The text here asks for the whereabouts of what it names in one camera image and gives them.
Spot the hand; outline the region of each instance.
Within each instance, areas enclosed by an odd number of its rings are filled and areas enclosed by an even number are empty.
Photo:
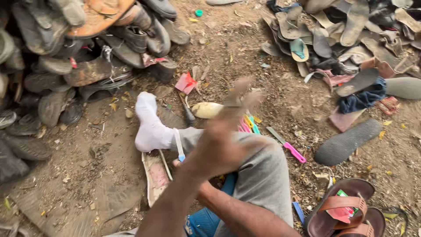
[[[245,156],[257,147],[266,145],[266,140],[255,140],[239,143],[231,139],[232,132],[237,128],[239,119],[247,108],[258,104],[261,93],[251,93],[244,99],[244,104],[238,102],[239,95],[247,89],[252,78],[239,79],[222,111],[207,122],[202,137],[196,148],[184,161],[182,172],[189,172],[195,178],[207,180],[213,176],[236,170]]]

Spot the foot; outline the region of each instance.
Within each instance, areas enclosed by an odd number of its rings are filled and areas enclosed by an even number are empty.
[[[148,92],[141,92],[137,97],[136,114],[140,121],[135,145],[141,152],[154,149],[169,149],[174,137],[174,130],[161,123],[157,116],[155,96]]]

